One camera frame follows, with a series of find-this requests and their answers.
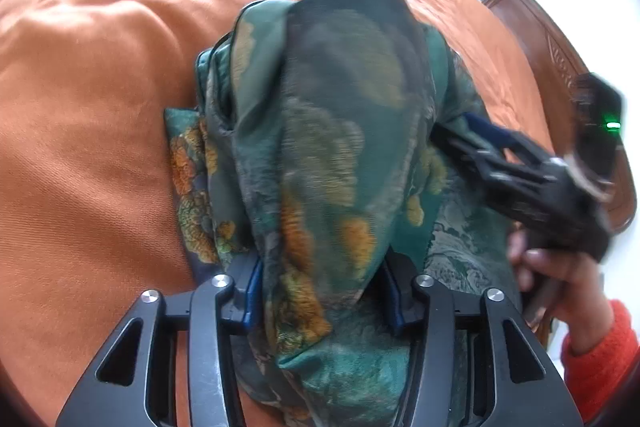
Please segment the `red knit sleeve forearm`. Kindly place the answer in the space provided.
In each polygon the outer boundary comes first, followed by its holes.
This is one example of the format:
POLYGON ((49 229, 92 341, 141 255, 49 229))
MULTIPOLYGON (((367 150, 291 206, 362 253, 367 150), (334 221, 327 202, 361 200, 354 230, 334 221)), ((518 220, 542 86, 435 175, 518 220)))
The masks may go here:
POLYGON ((570 334, 562 344, 564 381, 583 421, 591 421, 602 410, 639 352, 638 338, 631 327, 627 308, 620 300, 610 303, 614 322, 596 347, 578 355, 570 334))

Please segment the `person's right hand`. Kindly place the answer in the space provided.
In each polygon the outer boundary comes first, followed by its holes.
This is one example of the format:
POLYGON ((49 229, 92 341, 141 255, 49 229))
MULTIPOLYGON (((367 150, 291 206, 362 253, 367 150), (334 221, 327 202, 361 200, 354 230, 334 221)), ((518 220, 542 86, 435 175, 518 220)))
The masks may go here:
POLYGON ((551 315, 564 322, 574 355, 592 351, 614 325, 614 311, 605 297, 599 265, 586 254, 528 248, 524 230, 513 232, 506 255, 521 291, 531 291, 535 275, 561 283, 551 315))

